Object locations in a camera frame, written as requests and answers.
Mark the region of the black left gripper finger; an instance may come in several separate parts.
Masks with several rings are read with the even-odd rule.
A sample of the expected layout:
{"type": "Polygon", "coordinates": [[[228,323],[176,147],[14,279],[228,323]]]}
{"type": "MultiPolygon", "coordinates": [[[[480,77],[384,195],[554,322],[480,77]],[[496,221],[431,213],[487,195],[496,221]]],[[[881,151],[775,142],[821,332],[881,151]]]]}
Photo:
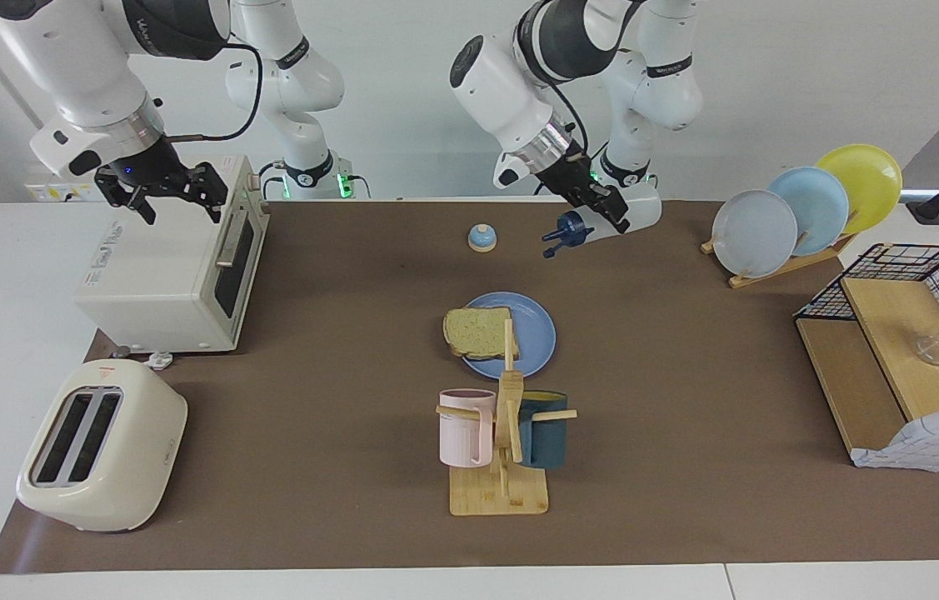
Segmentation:
{"type": "Polygon", "coordinates": [[[617,187],[586,183],[581,187],[581,229],[586,236],[625,234],[632,227],[628,205],[617,187]]]}

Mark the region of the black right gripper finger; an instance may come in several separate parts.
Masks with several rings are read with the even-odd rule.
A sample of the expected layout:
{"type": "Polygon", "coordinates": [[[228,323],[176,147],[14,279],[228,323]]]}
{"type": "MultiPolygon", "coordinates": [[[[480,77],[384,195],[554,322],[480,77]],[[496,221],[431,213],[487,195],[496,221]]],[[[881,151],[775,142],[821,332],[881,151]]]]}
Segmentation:
{"type": "Polygon", "coordinates": [[[210,161],[202,161],[183,172],[181,198],[198,205],[214,224],[222,219],[222,206],[227,201],[228,187],[210,161]]]}
{"type": "Polygon", "coordinates": [[[93,182],[112,208],[127,208],[137,213],[148,225],[153,225],[157,214],[147,200],[149,186],[129,185],[125,187],[114,171],[96,171],[93,182]]]}

